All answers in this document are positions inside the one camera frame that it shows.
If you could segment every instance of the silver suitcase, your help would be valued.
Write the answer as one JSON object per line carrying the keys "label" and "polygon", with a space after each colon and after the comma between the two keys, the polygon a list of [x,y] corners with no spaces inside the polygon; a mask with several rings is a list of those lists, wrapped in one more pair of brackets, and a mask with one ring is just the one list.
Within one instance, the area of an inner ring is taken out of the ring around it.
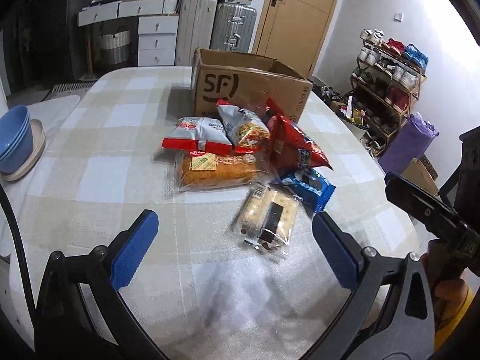
{"label": "silver suitcase", "polygon": [[208,49],[217,0],[182,0],[178,19],[176,66],[191,66],[197,47]]}
{"label": "silver suitcase", "polygon": [[247,53],[254,33],[256,17],[255,8],[247,5],[218,4],[210,48]]}

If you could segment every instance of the purple bag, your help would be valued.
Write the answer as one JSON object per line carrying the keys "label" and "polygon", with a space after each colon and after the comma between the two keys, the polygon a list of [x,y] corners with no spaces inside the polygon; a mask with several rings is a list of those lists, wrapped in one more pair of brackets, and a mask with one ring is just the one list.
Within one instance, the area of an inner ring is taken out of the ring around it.
{"label": "purple bag", "polygon": [[439,132],[417,112],[410,114],[397,137],[385,151],[378,163],[385,173],[401,174],[414,158],[423,156]]}

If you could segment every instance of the blue snack package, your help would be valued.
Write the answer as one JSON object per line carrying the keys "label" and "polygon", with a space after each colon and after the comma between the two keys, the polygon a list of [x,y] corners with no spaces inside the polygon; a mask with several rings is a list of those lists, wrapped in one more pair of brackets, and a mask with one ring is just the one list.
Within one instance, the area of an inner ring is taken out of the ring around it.
{"label": "blue snack package", "polygon": [[281,178],[280,184],[290,188],[293,193],[303,198],[303,203],[312,207],[315,213],[323,211],[336,188],[311,168],[290,171]]}

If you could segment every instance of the checkered tablecloth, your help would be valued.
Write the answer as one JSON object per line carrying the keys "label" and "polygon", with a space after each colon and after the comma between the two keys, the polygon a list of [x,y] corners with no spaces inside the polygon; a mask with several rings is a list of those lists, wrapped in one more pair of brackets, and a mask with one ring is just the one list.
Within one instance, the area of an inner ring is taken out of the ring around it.
{"label": "checkered tablecloth", "polygon": [[[149,208],[158,214],[158,235],[120,293],[161,349],[173,359],[298,359],[349,291],[335,280],[303,210],[290,256],[276,261],[228,230],[248,188],[172,192],[173,155],[153,154],[177,119],[191,114],[190,75],[188,67],[111,72],[63,123],[19,217],[34,296],[52,251],[87,254],[108,245]],[[334,168],[320,171],[337,186],[327,211],[340,228],[385,255],[417,250],[408,216],[386,201],[381,170],[313,93],[299,125]],[[28,329],[15,256],[10,286]],[[112,340],[84,290],[99,330]]]}

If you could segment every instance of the door frame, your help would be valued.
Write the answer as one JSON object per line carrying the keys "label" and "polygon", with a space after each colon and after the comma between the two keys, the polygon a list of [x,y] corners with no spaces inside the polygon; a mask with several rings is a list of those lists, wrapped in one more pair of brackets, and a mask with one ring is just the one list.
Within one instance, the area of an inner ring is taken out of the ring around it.
{"label": "door frame", "polygon": [[[327,35],[328,29],[330,28],[330,22],[332,21],[332,16],[333,12],[335,10],[335,7],[337,6],[337,1],[338,0],[333,0],[332,6],[330,7],[330,12],[328,13],[328,21],[327,24],[325,25],[325,30],[323,31],[322,38],[320,40],[320,43],[318,45],[318,50],[317,54],[315,57],[315,61],[318,61],[318,56],[320,55],[320,51],[322,50],[323,47],[323,42],[325,42],[325,37]],[[260,15],[260,19],[258,21],[258,27],[257,27],[257,32],[255,34],[255,40],[253,41],[253,48],[251,52],[253,54],[256,54],[258,52],[258,46],[260,45],[260,38],[262,37],[263,29],[265,28],[265,21],[267,18],[267,13],[268,13],[268,7],[270,6],[270,0],[264,0],[263,1],[263,7],[262,7],[262,13]],[[310,71],[308,73],[308,77],[311,77],[311,74],[313,73],[313,70],[315,69],[316,62],[311,65]]]}

